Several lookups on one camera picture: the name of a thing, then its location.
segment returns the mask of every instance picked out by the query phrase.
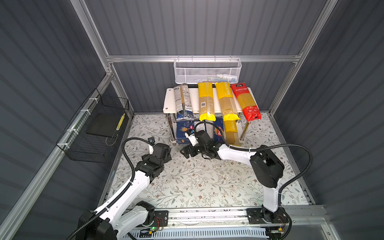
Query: black cable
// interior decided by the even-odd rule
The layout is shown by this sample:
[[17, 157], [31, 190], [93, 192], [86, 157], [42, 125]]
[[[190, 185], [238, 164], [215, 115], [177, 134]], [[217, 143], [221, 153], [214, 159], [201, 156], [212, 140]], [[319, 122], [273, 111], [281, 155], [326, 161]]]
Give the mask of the black cable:
[[214, 124], [214, 123], [211, 123], [211, 122], [199, 122], [199, 123], [197, 123], [197, 124], [195, 125], [195, 129], [197, 128], [198, 125], [203, 124], [203, 123], [207, 123], [207, 124], [212, 125], [213, 127], [215, 127], [215, 128], [221, 133], [221, 135], [223, 136], [223, 142], [224, 142], [224, 144], [227, 145], [228, 147], [230, 146], [230, 145], [228, 144], [228, 142], [225, 140], [223, 130], [221, 130], [221, 128], [219, 128], [219, 127], [218, 127], [216, 124]]
[[132, 170], [132, 177], [131, 177], [131, 180], [129, 181], [129, 183], [127, 184], [127, 186], [123, 189], [123, 191], [117, 195], [117, 197], [115, 199], [113, 199], [103, 210], [101, 210], [100, 212], [98, 212], [95, 216], [93, 216], [91, 219], [89, 219], [86, 223], [84, 223], [81, 227], [77, 228], [73, 233], [71, 233], [71, 235], [69, 235], [67, 237], [66, 240], [71, 240], [79, 231], [81, 231], [83, 228], [85, 228], [86, 226], [88, 226], [89, 224], [91, 224], [93, 221], [95, 221], [98, 217], [100, 217], [100, 215], [102, 215], [103, 213], [105, 213], [107, 211], [107, 209], [109, 209], [113, 204], [115, 204], [117, 202], [117, 200], [120, 199], [121, 196], [123, 196], [123, 194], [128, 190], [128, 188], [132, 185], [132, 182], [133, 180], [135, 179], [135, 167], [133, 166], [131, 160], [129, 159], [127, 153], [125, 152], [125, 144], [130, 141], [130, 140], [140, 140], [140, 141], [143, 141], [149, 145], [152, 146], [152, 144], [145, 140], [145, 139], [142, 139], [142, 138], [139, 138], [139, 137], [130, 137], [126, 140], [124, 140], [121, 144], [121, 149], [122, 149], [122, 153], [125, 157], [125, 159], [127, 159], [127, 162], [129, 164], [129, 166], [131, 167], [131, 170]]
[[130, 233], [127, 233], [128, 234], [128, 236], [130, 237], [130, 238], [132, 238], [132, 240], [137, 240], [134, 236], [132, 236], [132, 234], [130, 234]]
[[291, 217], [285, 212], [284, 208], [281, 208], [281, 210], [287, 216], [289, 224], [288, 224], [287, 231], [284, 233], [284, 235], [281, 238], [279, 238], [279, 240], [283, 240], [284, 238], [286, 238], [288, 236], [288, 233], [291, 231], [291, 227], [292, 227], [292, 219], [291, 219]]
[[[199, 125], [199, 124], [203, 124], [203, 123], [208, 123], [210, 125], [213, 125], [217, 130], [220, 131], [220, 133], [222, 134], [222, 136], [224, 136], [224, 133], [223, 131], [218, 127], [216, 126], [215, 124], [211, 123], [211, 122], [199, 122], [198, 124], [195, 125], [195, 129], [196, 127]], [[274, 145], [274, 146], [269, 146], [269, 147], [265, 147], [265, 148], [262, 148], [262, 149], [257, 149], [257, 148], [240, 148], [240, 147], [235, 147], [235, 146], [232, 146], [232, 145], [229, 145], [225, 138], [223, 138], [223, 141], [225, 143], [225, 145], [227, 145], [229, 148], [231, 149], [234, 149], [234, 150], [239, 150], [239, 151], [245, 151], [245, 152], [260, 152], [260, 151], [264, 151], [264, 150], [267, 150], [267, 149], [274, 149], [274, 148], [278, 148], [278, 147], [298, 147], [298, 148], [301, 148], [301, 149], [304, 149], [307, 153], [308, 153], [308, 157], [309, 157], [309, 160], [308, 160], [308, 163], [307, 163], [307, 166], [304, 168], [304, 170], [302, 170], [298, 175], [296, 175], [295, 177], [293, 177], [292, 179], [290, 179], [289, 181], [287, 181], [285, 184], [283, 184], [280, 188], [279, 188], [279, 194], [281, 195], [283, 189], [288, 186], [289, 184], [291, 184], [292, 182], [296, 181], [297, 179], [299, 179], [301, 176], [304, 175], [304, 173], [306, 173], [309, 169], [309, 167], [311, 166], [312, 164], [312, 160], [313, 160], [313, 156], [312, 156], [312, 153], [311, 151], [302, 146], [302, 145], [299, 145], [299, 144], [289, 144], [289, 143], [284, 143], [284, 144], [278, 144], [278, 145]], [[285, 210], [283, 208], [281, 208], [281, 210], [284, 212], [284, 214], [287, 216], [288, 220], [289, 220], [289, 225], [288, 225], [288, 229], [287, 231], [285, 232], [285, 234], [283, 235], [282, 238], [280, 238], [279, 240], [283, 240], [284, 238], [286, 238], [286, 236], [288, 236], [288, 233], [291, 231], [291, 227], [292, 227], [292, 219], [291, 217], [285, 212]]]

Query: black mounting plate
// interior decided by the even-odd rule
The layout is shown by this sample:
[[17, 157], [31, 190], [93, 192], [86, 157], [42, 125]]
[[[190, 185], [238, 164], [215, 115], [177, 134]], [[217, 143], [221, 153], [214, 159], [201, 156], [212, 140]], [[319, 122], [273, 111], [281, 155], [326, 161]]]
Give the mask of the black mounting plate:
[[[266, 222], [264, 219], [263, 219], [263, 215], [261, 213], [261, 208], [250, 208], [250, 209], [247, 209], [247, 217], [248, 217], [248, 221], [250, 224], [266, 224], [266, 223], [270, 223], [270, 222]], [[278, 214], [280, 216], [282, 216], [283, 218], [278, 218], [278, 219], [275, 219], [272, 223], [289, 223], [289, 220], [288, 218], [286, 217], [286, 215], [284, 214], [284, 212], [281, 210], [281, 208], [278, 209]]]
[[164, 224], [161, 222], [161, 220], [159, 220], [159, 223], [160, 223], [160, 227], [166, 227], [168, 225], [168, 211], [164, 210], [164, 211], [157, 211], [155, 210], [154, 211], [155, 213], [155, 218], [153, 220], [153, 223], [150, 225], [150, 226], [143, 226], [143, 225], [139, 225], [137, 227], [157, 227], [157, 220], [156, 218], [161, 218], [164, 222]]

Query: yellow pasta package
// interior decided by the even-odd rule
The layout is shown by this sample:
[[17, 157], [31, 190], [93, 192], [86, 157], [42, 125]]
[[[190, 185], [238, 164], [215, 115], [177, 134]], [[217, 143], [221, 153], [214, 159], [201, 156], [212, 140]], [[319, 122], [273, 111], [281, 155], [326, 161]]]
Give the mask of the yellow pasta package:
[[239, 120], [237, 116], [235, 100], [231, 91], [230, 83], [215, 83], [217, 89], [218, 101], [224, 121]]
[[200, 121], [216, 121], [212, 83], [198, 83], [198, 86], [200, 101]]
[[240, 146], [236, 121], [224, 121], [225, 139], [230, 145]]

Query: floor mat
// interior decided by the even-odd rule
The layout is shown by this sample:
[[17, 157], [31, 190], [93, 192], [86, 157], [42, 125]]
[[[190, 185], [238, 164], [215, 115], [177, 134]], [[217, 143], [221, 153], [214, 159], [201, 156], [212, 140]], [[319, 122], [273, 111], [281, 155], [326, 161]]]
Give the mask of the floor mat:
[[[206, 160], [201, 156], [186, 159], [179, 152], [183, 146], [170, 143], [164, 114], [135, 115], [129, 137], [147, 139], [151, 136], [155, 137], [156, 142], [171, 146], [172, 160], [165, 164], [160, 176], [138, 195], [132, 206], [141, 200], [156, 208], [260, 206], [263, 203], [263, 186], [257, 181], [250, 166], [229, 160]], [[242, 147], [279, 143], [268, 114], [262, 113], [261, 120], [250, 124]], [[148, 146], [141, 141], [130, 141], [126, 145], [126, 152], [136, 166], [141, 156], [148, 153]], [[283, 182], [286, 182], [295, 174], [284, 150], [273, 149], [273, 152], [285, 165]], [[122, 156], [108, 198], [130, 176], [131, 169]], [[297, 181], [284, 189], [282, 204], [308, 205]]]

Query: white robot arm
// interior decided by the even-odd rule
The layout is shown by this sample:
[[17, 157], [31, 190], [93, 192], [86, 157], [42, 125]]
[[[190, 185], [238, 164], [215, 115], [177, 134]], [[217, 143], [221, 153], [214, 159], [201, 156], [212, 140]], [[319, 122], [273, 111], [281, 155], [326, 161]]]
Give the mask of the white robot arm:
[[131, 211], [123, 215], [137, 195], [163, 171], [164, 163], [171, 160], [168, 145], [162, 143], [155, 145], [153, 140], [149, 149], [150, 154], [142, 156], [142, 161], [134, 169], [132, 182], [127, 181], [95, 211], [84, 212], [79, 218], [78, 229], [67, 239], [76, 236], [76, 240], [117, 240], [140, 224], [149, 226], [154, 222], [155, 207], [144, 201], [139, 202]]
[[281, 193], [284, 165], [278, 157], [267, 146], [261, 145], [260, 152], [251, 152], [251, 149], [236, 150], [214, 142], [205, 131], [195, 132], [189, 129], [185, 136], [192, 143], [184, 147], [180, 152], [189, 158], [189, 155], [196, 156], [201, 153], [204, 158], [216, 158], [223, 160], [237, 161], [247, 164], [253, 168], [258, 181], [264, 187], [264, 201], [260, 215], [265, 222], [273, 222], [278, 218], [278, 211], [281, 207]]

